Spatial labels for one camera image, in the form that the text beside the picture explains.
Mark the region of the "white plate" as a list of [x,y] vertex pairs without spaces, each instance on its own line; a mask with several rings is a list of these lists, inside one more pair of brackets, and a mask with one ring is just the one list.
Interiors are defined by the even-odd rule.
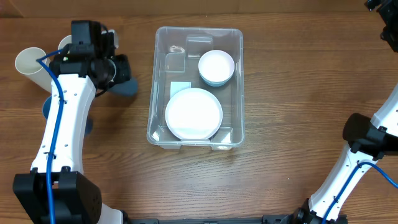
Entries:
[[181,140],[205,140],[220,128],[223,109],[217,97],[202,88],[187,88],[174,94],[165,109],[165,121]]

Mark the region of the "light blue small bowl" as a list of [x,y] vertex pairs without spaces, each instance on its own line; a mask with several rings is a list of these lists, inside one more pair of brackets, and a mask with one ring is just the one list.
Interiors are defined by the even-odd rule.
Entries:
[[223,86],[223,85],[227,84],[229,82],[230,78],[227,78],[226,80],[223,80],[220,82],[213,82],[213,81],[206,79],[205,77],[202,77],[202,80],[209,86],[219,87],[219,86]]

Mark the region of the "pink small bowl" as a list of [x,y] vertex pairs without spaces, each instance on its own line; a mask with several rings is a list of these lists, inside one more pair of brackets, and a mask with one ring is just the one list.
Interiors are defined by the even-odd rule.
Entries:
[[228,81],[234,73],[234,60],[222,50],[211,50],[203,54],[198,63],[201,77],[210,83]]

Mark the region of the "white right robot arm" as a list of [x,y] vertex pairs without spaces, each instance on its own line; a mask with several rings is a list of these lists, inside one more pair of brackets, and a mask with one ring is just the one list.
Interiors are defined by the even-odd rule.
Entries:
[[353,113],[344,126],[343,139],[342,153],[321,187],[283,223],[347,223],[340,210],[370,168],[397,186],[376,165],[384,156],[397,155],[397,90],[373,117]]

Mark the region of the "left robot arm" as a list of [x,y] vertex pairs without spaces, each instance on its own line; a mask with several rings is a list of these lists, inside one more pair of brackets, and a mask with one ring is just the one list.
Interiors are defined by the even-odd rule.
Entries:
[[126,55],[116,54],[115,31],[96,21],[72,21],[71,41],[46,53],[21,51],[16,70],[50,92],[46,127],[30,171],[17,174],[13,192],[34,223],[129,223],[105,205],[100,188],[83,172],[83,140],[96,97],[132,96],[137,83]]

